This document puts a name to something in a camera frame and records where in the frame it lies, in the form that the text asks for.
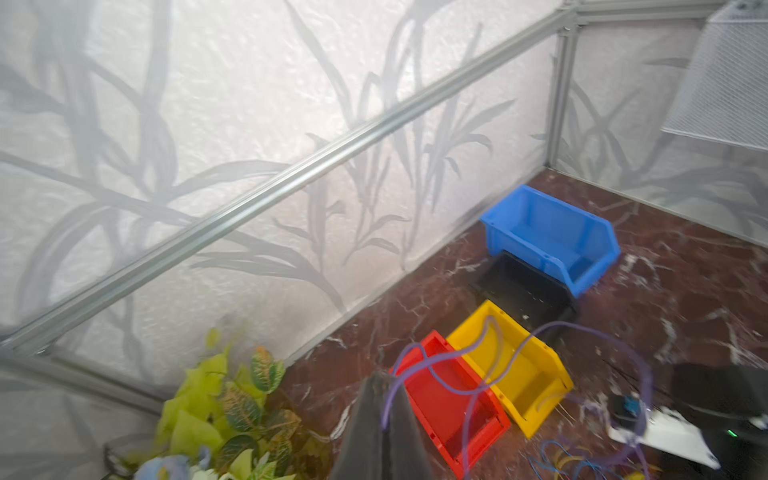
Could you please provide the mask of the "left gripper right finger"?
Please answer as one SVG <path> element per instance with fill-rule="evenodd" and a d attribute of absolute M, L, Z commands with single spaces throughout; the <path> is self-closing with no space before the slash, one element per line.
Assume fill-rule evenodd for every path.
<path fill-rule="evenodd" d="M 434 473 L 425 451 L 420 424 L 415 418 L 407 393 L 397 389 L 391 402 L 387 426 L 383 430 L 383 478 L 427 480 Z"/>

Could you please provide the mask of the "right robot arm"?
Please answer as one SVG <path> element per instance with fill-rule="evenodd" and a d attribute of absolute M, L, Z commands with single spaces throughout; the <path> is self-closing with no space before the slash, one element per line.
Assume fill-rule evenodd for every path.
<path fill-rule="evenodd" d="M 670 380 L 673 409 L 697 427 L 719 464 L 716 479 L 767 477 L 767 371 L 682 363 Z"/>

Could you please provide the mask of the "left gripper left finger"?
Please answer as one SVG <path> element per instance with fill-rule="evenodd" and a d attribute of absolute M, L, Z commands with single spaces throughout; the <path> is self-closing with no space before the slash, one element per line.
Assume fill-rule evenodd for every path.
<path fill-rule="evenodd" d="M 361 386 L 331 472 L 332 479 L 382 478 L 383 433 L 380 422 L 383 397 L 384 375 L 377 372 Z"/>

